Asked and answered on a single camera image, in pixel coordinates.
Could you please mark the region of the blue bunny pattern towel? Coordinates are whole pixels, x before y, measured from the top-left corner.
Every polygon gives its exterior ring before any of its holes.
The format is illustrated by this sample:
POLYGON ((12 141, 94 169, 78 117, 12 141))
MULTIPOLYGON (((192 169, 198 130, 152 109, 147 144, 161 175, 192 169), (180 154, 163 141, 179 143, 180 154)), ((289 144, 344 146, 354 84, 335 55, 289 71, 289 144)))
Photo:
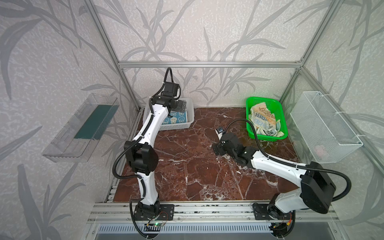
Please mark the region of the blue bunny pattern towel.
POLYGON ((188 112, 171 111, 170 116, 166 117, 162 125, 183 124, 188 121, 188 112))

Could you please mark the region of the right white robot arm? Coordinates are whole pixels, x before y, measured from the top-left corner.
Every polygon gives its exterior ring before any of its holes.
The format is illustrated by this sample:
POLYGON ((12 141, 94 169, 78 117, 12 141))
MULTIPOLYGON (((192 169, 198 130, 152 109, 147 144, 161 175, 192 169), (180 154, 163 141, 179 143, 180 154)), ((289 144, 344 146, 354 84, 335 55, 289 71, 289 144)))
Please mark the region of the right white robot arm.
POLYGON ((287 193, 276 194, 270 201, 270 215, 295 210, 311 209, 320 214, 329 211, 336 186, 323 167, 315 162, 310 165, 290 162, 264 155, 254 147, 245 147, 233 133, 218 133, 219 142, 212 148, 215 155, 229 155, 235 162, 250 169, 265 171, 283 178, 297 186, 287 193))

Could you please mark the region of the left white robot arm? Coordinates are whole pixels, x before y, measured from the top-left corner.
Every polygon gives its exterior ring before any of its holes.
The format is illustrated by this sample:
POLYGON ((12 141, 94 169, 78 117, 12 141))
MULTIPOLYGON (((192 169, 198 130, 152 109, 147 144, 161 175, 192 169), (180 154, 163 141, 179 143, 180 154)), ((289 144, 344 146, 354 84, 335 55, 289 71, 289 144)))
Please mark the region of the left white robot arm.
POLYGON ((183 112, 186 109, 185 101, 180 100, 180 93, 180 85, 164 83, 161 90, 149 99, 149 115, 143 127, 131 142, 128 141, 130 146, 126 159, 139 182, 140 199, 135 212, 140 218, 151 219, 161 212, 154 174, 159 157, 154 144, 170 112, 183 112))

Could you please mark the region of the beige towel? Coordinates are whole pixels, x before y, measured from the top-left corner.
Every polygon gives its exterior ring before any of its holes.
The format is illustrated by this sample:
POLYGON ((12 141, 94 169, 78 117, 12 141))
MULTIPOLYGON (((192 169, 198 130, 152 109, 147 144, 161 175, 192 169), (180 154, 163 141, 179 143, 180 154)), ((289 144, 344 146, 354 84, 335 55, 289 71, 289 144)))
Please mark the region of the beige towel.
POLYGON ((253 123, 257 135, 283 137, 281 121, 267 108, 265 102, 251 107, 249 119, 253 123))

